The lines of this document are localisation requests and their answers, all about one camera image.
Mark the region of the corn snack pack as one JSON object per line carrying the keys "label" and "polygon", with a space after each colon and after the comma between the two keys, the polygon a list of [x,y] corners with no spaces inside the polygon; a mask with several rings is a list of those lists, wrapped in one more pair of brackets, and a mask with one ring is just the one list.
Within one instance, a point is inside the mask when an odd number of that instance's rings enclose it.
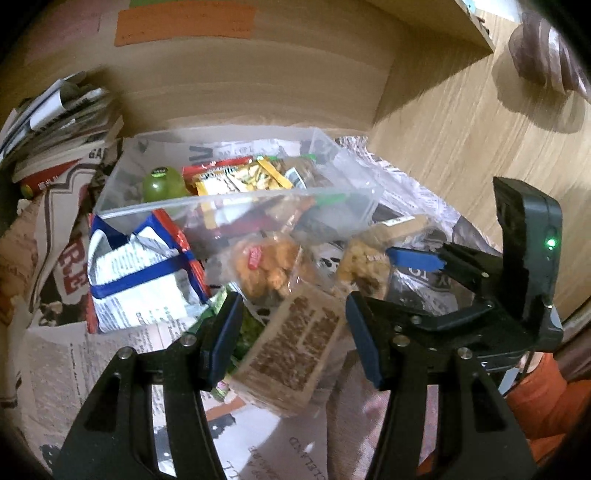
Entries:
{"label": "corn snack pack", "polygon": [[360,239],[352,239],[346,246],[335,277],[355,287],[365,296],[384,300],[391,276],[391,263],[388,256],[367,245]]}

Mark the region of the green pea snack packet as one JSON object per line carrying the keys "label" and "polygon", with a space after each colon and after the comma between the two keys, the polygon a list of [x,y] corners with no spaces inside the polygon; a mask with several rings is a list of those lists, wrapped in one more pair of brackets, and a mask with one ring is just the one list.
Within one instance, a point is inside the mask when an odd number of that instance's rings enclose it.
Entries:
{"label": "green pea snack packet", "polygon": [[[219,287],[214,296],[211,298],[211,303],[201,314],[199,320],[204,322],[206,319],[214,317],[221,310],[221,306],[224,303],[229,293],[236,293],[238,290],[235,288],[235,284],[223,285]],[[249,308],[249,303],[243,301],[242,306],[242,326],[240,326],[238,338],[236,339],[235,349],[231,354],[230,363],[228,365],[228,371],[221,381],[219,381],[214,389],[211,390],[211,396],[219,403],[229,403],[233,397],[230,392],[229,378],[233,371],[235,371],[239,364],[242,363],[242,359],[249,353],[250,348],[259,339],[259,336],[263,333],[266,328],[266,322],[252,314],[252,309]]]}

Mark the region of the white blue red chip bag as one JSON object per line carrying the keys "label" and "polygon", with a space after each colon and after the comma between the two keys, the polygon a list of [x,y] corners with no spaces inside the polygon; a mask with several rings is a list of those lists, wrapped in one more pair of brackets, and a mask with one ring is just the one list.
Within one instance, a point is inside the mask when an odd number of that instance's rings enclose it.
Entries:
{"label": "white blue red chip bag", "polygon": [[204,267],[163,209],[129,234],[94,216],[87,279],[96,333],[197,318],[211,303]]}

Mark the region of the brown cracker pack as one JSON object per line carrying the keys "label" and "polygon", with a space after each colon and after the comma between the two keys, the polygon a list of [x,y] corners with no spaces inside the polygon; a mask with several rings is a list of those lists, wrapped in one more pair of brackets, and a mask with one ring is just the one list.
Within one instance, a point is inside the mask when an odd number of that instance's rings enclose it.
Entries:
{"label": "brown cracker pack", "polygon": [[304,411],[346,326],[345,299],[297,284],[229,377],[246,402],[280,417]]}

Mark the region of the orange puff snack bag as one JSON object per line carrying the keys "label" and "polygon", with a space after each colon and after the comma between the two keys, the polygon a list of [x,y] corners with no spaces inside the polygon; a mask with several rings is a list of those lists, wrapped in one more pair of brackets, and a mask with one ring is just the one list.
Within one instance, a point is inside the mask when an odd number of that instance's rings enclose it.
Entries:
{"label": "orange puff snack bag", "polygon": [[240,240],[230,249],[230,265],[240,291],[254,303],[287,298],[298,282],[318,279],[311,252],[280,234]]}

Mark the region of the barcode snack pack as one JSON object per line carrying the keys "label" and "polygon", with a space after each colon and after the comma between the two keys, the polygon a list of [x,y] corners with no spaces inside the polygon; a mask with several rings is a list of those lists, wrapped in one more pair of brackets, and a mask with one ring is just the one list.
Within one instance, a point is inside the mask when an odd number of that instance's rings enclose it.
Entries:
{"label": "barcode snack pack", "polygon": [[332,182],[318,169],[314,155],[280,159],[280,173],[298,189],[332,187]]}

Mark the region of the yellow snack packet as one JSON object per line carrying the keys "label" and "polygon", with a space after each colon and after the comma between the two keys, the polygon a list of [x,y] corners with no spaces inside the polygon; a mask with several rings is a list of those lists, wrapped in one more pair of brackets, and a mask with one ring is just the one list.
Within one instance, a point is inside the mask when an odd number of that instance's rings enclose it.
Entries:
{"label": "yellow snack packet", "polygon": [[190,185],[199,196],[294,188],[294,185],[281,175],[273,162],[263,156],[253,157],[252,162],[246,165],[195,175]]}

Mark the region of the clear plastic storage bin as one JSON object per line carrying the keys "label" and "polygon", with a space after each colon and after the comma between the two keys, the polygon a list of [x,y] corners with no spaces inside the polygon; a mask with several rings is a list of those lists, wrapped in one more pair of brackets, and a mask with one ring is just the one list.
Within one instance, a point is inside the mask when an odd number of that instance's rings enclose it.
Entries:
{"label": "clear plastic storage bin", "polygon": [[163,209],[209,256],[256,233],[347,239],[370,225],[383,191],[318,128],[192,127],[124,140],[95,212],[129,233]]}

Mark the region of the red snack packet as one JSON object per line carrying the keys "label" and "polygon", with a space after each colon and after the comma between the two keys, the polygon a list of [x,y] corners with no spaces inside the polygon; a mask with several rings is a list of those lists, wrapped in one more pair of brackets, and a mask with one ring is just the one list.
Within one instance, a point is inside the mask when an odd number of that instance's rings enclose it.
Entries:
{"label": "red snack packet", "polygon": [[223,160],[211,160],[209,162],[185,166],[181,169],[181,175],[185,181],[191,181],[195,175],[211,171],[224,170],[229,167],[242,166],[252,162],[252,156],[235,157]]}

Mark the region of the pink striped curtain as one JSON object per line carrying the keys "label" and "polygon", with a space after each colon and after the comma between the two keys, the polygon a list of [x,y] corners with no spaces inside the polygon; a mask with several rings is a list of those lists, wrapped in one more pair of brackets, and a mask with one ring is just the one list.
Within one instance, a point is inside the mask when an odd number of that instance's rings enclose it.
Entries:
{"label": "pink striped curtain", "polygon": [[540,13],[522,12],[508,42],[520,77],[559,94],[576,93],[590,102],[590,78],[559,31]]}

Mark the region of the wooden shelf board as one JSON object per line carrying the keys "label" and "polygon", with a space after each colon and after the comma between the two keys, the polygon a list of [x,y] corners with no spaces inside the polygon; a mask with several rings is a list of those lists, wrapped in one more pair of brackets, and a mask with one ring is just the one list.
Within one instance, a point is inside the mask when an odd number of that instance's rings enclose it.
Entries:
{"label": "wooden shelf board", "polygon": [[493,53],[495,45],[478,17],[457,0],[370,0],[401,21],[471,43]]}

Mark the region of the stack of books and papers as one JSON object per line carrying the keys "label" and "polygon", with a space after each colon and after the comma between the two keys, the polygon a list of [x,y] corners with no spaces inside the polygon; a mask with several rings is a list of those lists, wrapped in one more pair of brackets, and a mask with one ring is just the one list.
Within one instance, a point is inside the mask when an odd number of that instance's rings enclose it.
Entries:
{"label": "stack of books and papers", "polygon": [[85,156],[104,153],[122,126],[118,97],[77,72],[10,113],[1,130],[1,168],[32,199]]}

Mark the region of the orange sticky note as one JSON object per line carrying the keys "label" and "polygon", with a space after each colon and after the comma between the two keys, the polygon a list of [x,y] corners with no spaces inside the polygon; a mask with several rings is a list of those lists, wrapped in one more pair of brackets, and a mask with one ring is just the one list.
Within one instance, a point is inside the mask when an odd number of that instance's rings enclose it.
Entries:
{"label": "orange sticky note", "polygon": [[116,47],[185,37],[249,39],[256,7],[233,1],[167,1],[118,13]]}

